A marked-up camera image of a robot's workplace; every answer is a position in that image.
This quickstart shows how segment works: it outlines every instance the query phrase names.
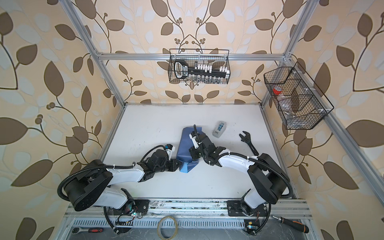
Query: screwdriver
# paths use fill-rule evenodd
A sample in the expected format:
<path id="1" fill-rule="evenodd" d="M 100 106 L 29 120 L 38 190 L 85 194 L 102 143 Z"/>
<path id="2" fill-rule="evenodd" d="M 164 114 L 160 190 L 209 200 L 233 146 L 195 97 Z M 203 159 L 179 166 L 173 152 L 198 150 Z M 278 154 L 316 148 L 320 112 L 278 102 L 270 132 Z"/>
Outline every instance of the screwdriver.
<path id="1" fill-rule="evenodd" d="M 288 226 L 291 226 L 292 228 L 300 231 L 300 232 L 303 232 L 303 233 L 308 233 L 309 232 L 309 229 L 306 225 L 302 224 L 302 223 L 299 223 L 299 222 L 296 222 L 296 221 L 292 221 L 292 220 L 289 220 L 289 219 L 285 219 L 283 217 L 275 217 L 275 216 L 272 216 L 273 218 L 277 219 L 278 221 L 280 221 L 281 223 L 283 224 L 286 224 Z"/>

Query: black wrench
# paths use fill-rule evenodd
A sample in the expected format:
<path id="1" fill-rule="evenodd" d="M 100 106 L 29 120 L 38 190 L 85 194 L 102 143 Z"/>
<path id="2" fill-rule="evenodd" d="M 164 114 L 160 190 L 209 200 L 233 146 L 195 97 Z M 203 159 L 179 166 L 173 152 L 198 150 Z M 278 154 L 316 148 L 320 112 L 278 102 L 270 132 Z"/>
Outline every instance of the black wrench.
<path id="1" fill-rule="evenodd" d="M 249 132 L 243 131 L 243 133 L 245 133 L 245 136 L 243 136 L 241 133 L 239 134 L 241 141 L 248 144 L 249 148 L 251 149 L 251 151 L 255 156 L 259 156 L 259 153 L 257 152 L 256 148 L 253 146 L 251 142 L 251 135 L 249 134 Z"/>

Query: mesh basket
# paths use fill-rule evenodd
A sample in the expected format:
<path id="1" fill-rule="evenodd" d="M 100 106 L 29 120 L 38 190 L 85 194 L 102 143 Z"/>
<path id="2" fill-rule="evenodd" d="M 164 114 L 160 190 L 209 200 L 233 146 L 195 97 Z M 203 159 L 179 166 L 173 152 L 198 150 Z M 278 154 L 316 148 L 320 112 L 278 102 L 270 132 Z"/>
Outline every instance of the mesh basket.
<path id="1" fill-rule="evenodd" d="M 184 81 L 208 84 L 228 84 L 231 75 L 229 50 L 170 49 L 168 76 L 173 84 Z"/>
<path id="2" fill-rule="evenodd" d="M 315 82 L 315 87 L 308 87 L 296 65 L 269 71 L 264 81 L 287 130 L 313 129 L 334 108 Z M 324 96 L 332 107 L 323 106 L 313 91 Z"/>

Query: white table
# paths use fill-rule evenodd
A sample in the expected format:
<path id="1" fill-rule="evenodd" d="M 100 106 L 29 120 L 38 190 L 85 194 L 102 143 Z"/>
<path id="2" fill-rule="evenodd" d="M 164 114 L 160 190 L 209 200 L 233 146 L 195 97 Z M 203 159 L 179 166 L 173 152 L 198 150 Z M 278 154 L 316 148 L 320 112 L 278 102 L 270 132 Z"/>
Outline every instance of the white table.
<path id="1" fill-rule="evenodd" d="M 227 129 L 215 138 L 212 131 L 220 120 L 227 122 Z M 259 154 L 269 154 L 280 165 L 258 105 L 128 105 L 104 163 L 139 162 L 157 145 L 172 144 L 177 149 L 183 128 L 193 124 L 201 126 L 216 146 L 251 156 L 252 151 L 239 137 L 247 131 Z M 188 173 L 159 172 L 145 182 L 126 182 L 118 187 L 127 189 L 133 197 L 240 198 L 254 186 L 247 174 L 210 166 L 201 158 Z"/>

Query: yellow tape ring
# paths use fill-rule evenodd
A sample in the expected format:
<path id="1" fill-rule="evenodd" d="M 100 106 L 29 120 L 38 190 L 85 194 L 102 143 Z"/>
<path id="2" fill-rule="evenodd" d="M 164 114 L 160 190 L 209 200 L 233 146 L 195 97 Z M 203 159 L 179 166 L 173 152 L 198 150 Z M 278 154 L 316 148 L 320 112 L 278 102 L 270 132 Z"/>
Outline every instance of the yellow tape ring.
<path id="1" fill-rule="evenodd" d="M 161 232 L 160 232 L 160 226 L 162 225 L 162 223 L 164 222 L 164 220 L 165 219 L 167 219 L 167 218 L 170 218 L 170 219 L 172 219 L 174 222 L 175 222 L 175 232 L 173 233 L 173 235 L 171 236 L 171 237 L 169 237 L 169 238 L 165 238 L 162 234 L 161 234 Z M 157 235 L 159 236 L 159 238 L 161 239 L 161 240 L 171 240 L 171 239 L 173 239 L 174 237 L 176 237 L 176 235 L 177 235 L 177 231 L 179 230 L 179 226 L 177 225 L 177 221 L 176 221 L 176 219 L 175 218 L 173 218 L 173 217 L 171 217 L 171 216 L 165 216 L 165 217 L 163 217 L 160 221 L 159 221 L 159 223 L 158 223 L 158 225 L 157 225 Z"/>

